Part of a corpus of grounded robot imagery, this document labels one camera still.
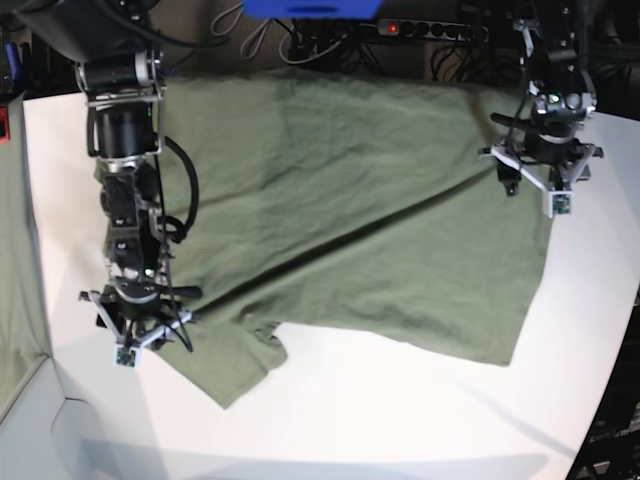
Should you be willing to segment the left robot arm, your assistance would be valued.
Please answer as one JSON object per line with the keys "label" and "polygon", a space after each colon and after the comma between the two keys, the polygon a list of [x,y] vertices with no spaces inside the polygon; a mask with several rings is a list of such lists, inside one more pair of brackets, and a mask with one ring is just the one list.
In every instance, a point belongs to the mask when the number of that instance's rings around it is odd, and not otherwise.
{"label": "left robot arm", "polygon": [[522,35],[519,104],[511,115],[493,113],[505,134],[482,156],[493,160],[506,195],[523,180],[563,203],[572,186],[590,178],[589,163],[603,149],[577,138],[596,111],[597,95],[576,43],[579,20],[569,1],[516,1],[513,28]]}

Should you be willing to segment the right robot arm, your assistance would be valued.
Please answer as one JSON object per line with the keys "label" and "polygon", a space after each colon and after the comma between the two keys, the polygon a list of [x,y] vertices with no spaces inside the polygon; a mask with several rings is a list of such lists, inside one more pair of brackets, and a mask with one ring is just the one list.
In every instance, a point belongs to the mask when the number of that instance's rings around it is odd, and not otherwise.
{"label": "right robot arm", "polygon": [[[96,163],[108,222],[108,279],[80,299],[113,335],[120,365],[171,341],[190,347],[186,326],[192,314],[182,302],[199,298],[201,290],[174,284],[170,248],[195,223],[199,183],[190,157],[162,128],[161,65],[170,38],[152,27],[144,1],[9,1],[5,7],[73,63],[87,100],[87,153]],[[166,211],[159,162],[164,150],[176,154],[187,173],[185,220]]]}

